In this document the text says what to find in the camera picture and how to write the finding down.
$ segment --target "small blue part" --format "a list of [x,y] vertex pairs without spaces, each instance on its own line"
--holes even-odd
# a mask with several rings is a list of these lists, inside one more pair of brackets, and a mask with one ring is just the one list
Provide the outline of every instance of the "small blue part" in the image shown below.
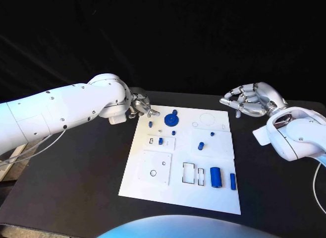
[[200,142],[200,143],[199,143],[199,147],[198,147],[198,149],[199,149],[199,150],[202,150],[202,149],[203,149],[203,145],[205,145],[205,143],[203,143],[203,142]]
[[222,187],[222,174],[221,174],[221,168],[218,167],[211,168],[211,184],[212,184],[212,187],[215,188]]
[[172,111],[172,114],[167,114],[167,115],[164,116],[164,124],[166,124],[167,126],[176,126],[177,123],[179,123],[177,111],[173,110],[173,111]]
[[235,176],[235,174],[229,174],[229,179],[231,179],[231,189],[236,190],[236,176]]

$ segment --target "black table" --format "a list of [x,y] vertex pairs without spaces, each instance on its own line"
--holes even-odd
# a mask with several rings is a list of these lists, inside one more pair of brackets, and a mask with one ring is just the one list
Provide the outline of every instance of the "black table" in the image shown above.
[[[268,117],[235,118],[219,96],[149,92],[151,104],[229,111],[241,215],[118,196],[137,119],[110,125],[97,118],[69,129],[35,158],[0,208],[0,224],[72,237],[94,238],[118,225],[157,215],[222,219],[281,237],[326,237],[326,215],[313,196],[317,161],[285,161],[273,146],[260,146],[252,130]],[[326,116],[320,103],[290,101]],[[58,137],[52,136],[43,148]],[[317,177],[326,208],[326,168]]]

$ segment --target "circular cutout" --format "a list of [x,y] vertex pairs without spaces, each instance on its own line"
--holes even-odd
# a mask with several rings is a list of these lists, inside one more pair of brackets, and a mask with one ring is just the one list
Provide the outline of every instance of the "circular cutout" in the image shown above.
[[215,123],[215,117],[212,114],[209,113],[203,113],[200,115],[200,122],[205,124],[205,125],[212,125]]
[[150,175],[154,177],[156,174],[157,174],[156,170],[151,170],[151,171],[150,171]]

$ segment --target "white cable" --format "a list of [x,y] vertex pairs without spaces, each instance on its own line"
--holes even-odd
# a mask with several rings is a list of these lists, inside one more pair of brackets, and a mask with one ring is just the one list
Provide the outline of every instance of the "white cable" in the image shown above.
[[317,167],[317,170],[316,170],[316,173],[314,173],[314,178],[313,178],[313,193],[314,193],[314,198],[316,198],[317,204],[319,204],[319,206],[320,206],[320,208],[322,208],[322,210],[323,210],[323,212],[326,214],[326,210],[323,209],[323,207],[322,207],[322,205],[319,203],[319,198],[317,198],[317,194],[316,194],[316,178],[317,178],[317,174],[319,174],[320,165],[322,165],[322,163],[319,163],[319,167]]
[[33,145],[28,150],[25,150],[19,155],[10,157],[9,159],[3,160],[3,162],[10,161],[12,159],[20,157],[22,155],[25,155],[32,149],[35,149],[48,139],[51,138],[51,135],[36,144]]
[[45,149],[42,149],[38,153],[35,153],[32,156],[29,156],[28,158],[23,158],[23,159],[20,159],[20,160],[17,160],[17,161],[13,161],[12,163],[7,163],[9,165],[10,164],[15,164],[15,163],[17,163],[17,162],[20,162],[20,161],[23,161],[23,160],[29,160],[33,156],[36,156],[38,154],[41,154],[46,149],[49,149],[49,147],[56,143],[56,141],[59,140],[59,138],[61,138],[61,136],[64,135],[64,133],[65,133],[65,130],[64,130],[64,132],[61,133],[61,135],[59,135],[59,137],[55,139],[55,141],[45,147]]

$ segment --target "robotic hand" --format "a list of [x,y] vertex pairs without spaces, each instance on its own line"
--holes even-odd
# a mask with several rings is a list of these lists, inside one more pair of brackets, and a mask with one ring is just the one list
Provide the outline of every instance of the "robotic hand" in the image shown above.
[[0,104],[0,154],[19,145],[84,123],[97,116],[111,124],[143,114],[159,116],[141,88],[128,88],[118,76],[97,75],[79,83]]
[[[239,94],[238,100],[229,98]],[[275,89],[264,82],[247,84],[225,94],[221,103],[241,113],[270,116],[267,125],[252,133],[261,145],[271,143],[278,155],[288,161],[311,157],[326,167],[326,118],[317,112],[288,107]]]

